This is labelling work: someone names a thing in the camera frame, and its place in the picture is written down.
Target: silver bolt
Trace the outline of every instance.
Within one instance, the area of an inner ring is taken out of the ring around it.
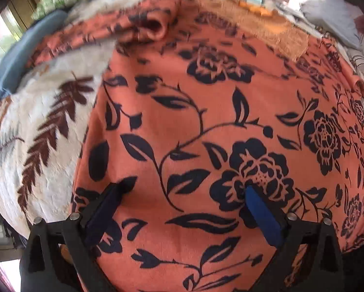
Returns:
[[[70,219],[72,220],[72,221],[76,221],[77,219],[79,219],[79,217],[80,217],[81,215],[80,215],[80,213],[78,213],[78,212],[75,212],[75,213],[72,213],[71,215],[70,215]]]
[[[38,217],[38,216],[33,220],[33,224],[40,224],[41,222],[42,222],[42,218]]]
[[[291,221],[296,221],[298,219],[298,216],[294,213],[288,213],[286,217]]]
[[[326,218],[323,219],[323,223],[330,226],[332,224],[332,221],[329,218],[326,217]]]

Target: blue cloth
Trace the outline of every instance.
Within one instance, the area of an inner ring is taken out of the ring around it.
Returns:
[[[0,63],[0,100],[15,93],[25,72],[29,57],[37,45],[49,34],[58,30],[68,14],[56,10],[28,29],[21,40],[15,43]]]

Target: orange floral fabric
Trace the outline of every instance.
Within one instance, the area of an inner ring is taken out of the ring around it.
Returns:
[[[57,33],[33,60],[116,31],[72,211],[124,188],[96,247],[119,291],[248,290],[275,253],[249,184],[285,213],[332,219],[343,252],[364,243],[364,83],[328,40],[309,37],[293,63],[194,0],[146,0]]]

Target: brown fern print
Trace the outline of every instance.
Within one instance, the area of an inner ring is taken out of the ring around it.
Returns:
[[[18,190],[18,204],[26,216],[28,197],[35,186],[36,174],[41,175],[41,162],[48,166],[49,148],[56,150],[57,137],[59,131],[65,138],[68,138],[68,124],[66,114],[75,122],[75,103],[85,105],[87,99],[82,93],[93,92],[93,88],[85,85],[92,81],[93,77],[67,81],[60,87],[60,93],[55,96],[55,102],[51,106],[51,111],[47,115],[46,121],[37,129],[40,134],[33,139],[33,145],[27,151],[28,158],[24,164],[22,172],[21,187]]]

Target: orange lace cloth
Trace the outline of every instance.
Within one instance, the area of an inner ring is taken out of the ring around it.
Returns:
[[[232,0],[198,0],[200,6],[237,24],[243,31],[296,61],[308,48],[308,34],[284,17],[273,13],[261,17],[235,4]]]

